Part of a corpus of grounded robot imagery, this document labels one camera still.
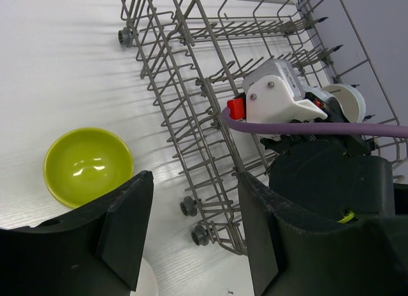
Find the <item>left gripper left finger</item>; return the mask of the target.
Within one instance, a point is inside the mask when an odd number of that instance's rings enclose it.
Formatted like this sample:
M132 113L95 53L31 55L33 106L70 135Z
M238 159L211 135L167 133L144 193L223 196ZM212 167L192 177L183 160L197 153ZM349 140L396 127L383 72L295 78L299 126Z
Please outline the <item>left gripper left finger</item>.
M2 295L129 295L136 290L154 192L144 170L38 226L1 230Z

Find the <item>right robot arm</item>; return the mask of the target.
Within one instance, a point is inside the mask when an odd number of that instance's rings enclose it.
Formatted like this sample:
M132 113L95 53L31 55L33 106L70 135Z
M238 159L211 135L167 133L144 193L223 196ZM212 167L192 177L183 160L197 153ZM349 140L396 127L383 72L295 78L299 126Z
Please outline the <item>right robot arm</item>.
M269 188L304 209L341 222L407 214L407 185L395 183L391 163L373 154L373 138L283 135L260 142L278 155L266 171Z

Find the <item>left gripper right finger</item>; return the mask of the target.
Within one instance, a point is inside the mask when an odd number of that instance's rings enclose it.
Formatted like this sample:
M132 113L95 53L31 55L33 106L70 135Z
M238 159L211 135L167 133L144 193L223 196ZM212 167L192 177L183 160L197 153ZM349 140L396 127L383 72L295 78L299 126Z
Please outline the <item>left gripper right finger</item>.
M407 294L406 216L338 223L248 172L238 197L256 295Z

